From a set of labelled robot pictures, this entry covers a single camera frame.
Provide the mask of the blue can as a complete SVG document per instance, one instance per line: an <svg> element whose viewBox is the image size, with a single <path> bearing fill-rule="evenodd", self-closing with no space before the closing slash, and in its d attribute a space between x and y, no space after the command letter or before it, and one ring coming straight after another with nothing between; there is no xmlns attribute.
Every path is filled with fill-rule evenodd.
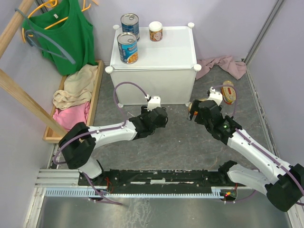
<svg viewBox="0 0 304 228"><path fill-rule="evenodd" d="M139 18L136 14L127 13L121 16L121 25L123 32L130 32L136 36L137 41L140 39Z"/></svg>
<svg viewBox="0 0 304 228"><path fill-rule="evenodd" d="M133 64L138 60L138 46L136 36L131 32L118 35L117 43L120 60L126 64Z"/></svg>

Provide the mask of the orange can white lid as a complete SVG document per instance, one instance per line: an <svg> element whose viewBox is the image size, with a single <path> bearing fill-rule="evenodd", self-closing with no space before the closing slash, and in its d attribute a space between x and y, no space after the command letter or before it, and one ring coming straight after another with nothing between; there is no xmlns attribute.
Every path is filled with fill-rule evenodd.
<svg viewBox="0 0 304 228"><path fill-rule="evenodd" d="M159 21L153 21L149 24L149 36L152 42L162 40L162 24Z"/></svg>

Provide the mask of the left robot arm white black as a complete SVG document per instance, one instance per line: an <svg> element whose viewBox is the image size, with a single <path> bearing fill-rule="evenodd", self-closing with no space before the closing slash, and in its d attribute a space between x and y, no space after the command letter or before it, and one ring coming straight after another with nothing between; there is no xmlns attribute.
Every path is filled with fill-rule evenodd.
<svg viewBox="0 0 304 228"><path fill-rule="evenodd" d="M167 122L168 114L164 107L142 110L139 116L132 117L125 123L97 127L79 122L61 139L59 149L70 170L79 170L94 185L101 185L105 180L105 173L101 164L92 158L96 148L110 143L146 138L153 135L157 128L164 128Z"/></svg>

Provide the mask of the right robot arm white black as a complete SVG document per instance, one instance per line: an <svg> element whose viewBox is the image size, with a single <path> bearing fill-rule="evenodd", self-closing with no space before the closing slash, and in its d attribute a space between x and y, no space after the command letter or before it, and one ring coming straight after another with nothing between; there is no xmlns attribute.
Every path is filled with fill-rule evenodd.
<svg viewBox="0 0 304 228"><path fill-rule="evenodd" d="M266 195L280 211L287 212L300 205L304 196L304 168L291 165L257 143L233 118L223 116L221 106L213 100L195 99L189 110L189 119L205 126L218 141L234 149L249 160L259 171L253 171L233 163L218 173L218 181L246 185Z"/></svg>

